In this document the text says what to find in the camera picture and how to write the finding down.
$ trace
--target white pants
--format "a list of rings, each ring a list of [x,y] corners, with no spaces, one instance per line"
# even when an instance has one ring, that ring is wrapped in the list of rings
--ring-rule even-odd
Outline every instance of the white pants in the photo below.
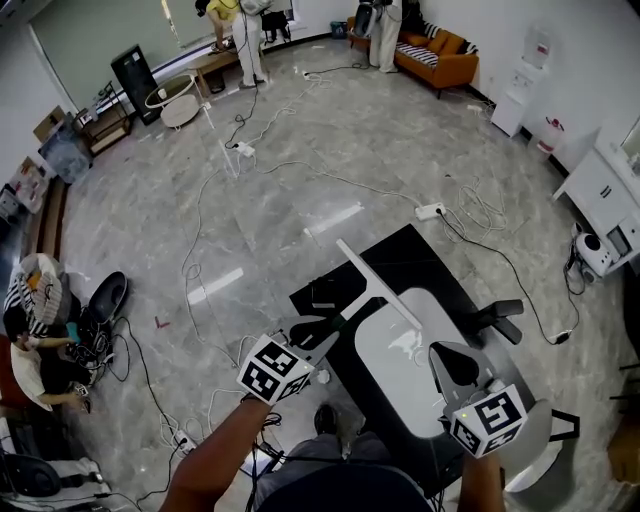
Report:
[[[371,32],[369,62],[372,66],[379,67],[383,73],[395,73],[398,71],[393,65],[393,57],[396,52],[400,26],[402,25],[401,20],[402,7],[389,5]]]
[[[262,18],[260,16],[248,16],[238,13],[233,21],[233,39],[238,49],[238,58],[244,72],[242,81],[244,85],[255,85],[253,75],[258,80],[267,80],[267,75],[262,71],[260,64],[260,32],[262,31]]]

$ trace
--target trash bin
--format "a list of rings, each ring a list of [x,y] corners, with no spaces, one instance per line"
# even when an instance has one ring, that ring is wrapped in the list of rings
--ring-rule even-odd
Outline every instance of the trash bin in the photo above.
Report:
[[[348,26],[346,21],[331,22],[331,37],[333,39],[346,39]]]

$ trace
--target cushion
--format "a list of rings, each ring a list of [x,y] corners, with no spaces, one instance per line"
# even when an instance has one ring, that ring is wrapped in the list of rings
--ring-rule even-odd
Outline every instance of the cushion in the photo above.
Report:
[[[404,37],[404,41],[411,46],[427,46],[431,39],[425,36],[419,36],[418,34],[407,34]]]
[[[462,43],[464,43],[464,37],[449,34],[447,42],[444,43],[439,55],[455,55],[462,46]]]
[[[423,46],[411,46],[410,44],[398,43],[396,50],[407,57],[422,62],[430,68],[435,68],[438,64],[438,56]]]
[[[427,46],[427,50],[435,53],[436,55],[439,54],[448,38],[449,32],[447,32],[446,30],[438,30],[438,34],[433,38],[433,41],[429,43],[429,46]]]

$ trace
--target black bag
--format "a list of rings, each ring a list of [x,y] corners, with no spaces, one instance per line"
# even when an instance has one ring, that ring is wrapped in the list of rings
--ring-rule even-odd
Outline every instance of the black bag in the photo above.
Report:
[[[262,15],[262,30],[267,35],[267,43],[275,43],[278,37],[278,30],[282,33],[285,42],[291,42],[291,31],[289,30],[289,21],[284,11],[270,12]]]

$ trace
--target hand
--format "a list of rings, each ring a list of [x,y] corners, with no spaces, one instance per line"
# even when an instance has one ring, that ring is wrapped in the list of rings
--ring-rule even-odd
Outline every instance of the hand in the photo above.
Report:
[[[76,393],[67,394],[67,405],[81,411],[84,408],[84,399]]]

